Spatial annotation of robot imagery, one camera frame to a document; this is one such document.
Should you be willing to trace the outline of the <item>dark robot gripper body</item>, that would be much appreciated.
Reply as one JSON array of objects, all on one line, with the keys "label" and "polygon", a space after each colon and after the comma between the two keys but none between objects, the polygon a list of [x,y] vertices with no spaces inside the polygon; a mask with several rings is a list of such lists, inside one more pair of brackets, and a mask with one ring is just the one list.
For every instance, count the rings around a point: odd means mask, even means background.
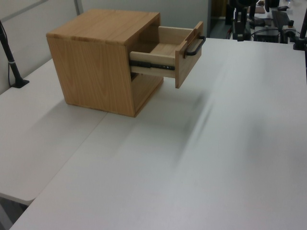
[{"label": "dark robot gripper body", "polygon": [[233,16],[233,24],[239,23],[242,25],[246,25],[248,9],[249,9],[249,6],[235,7],[234,16]]}]

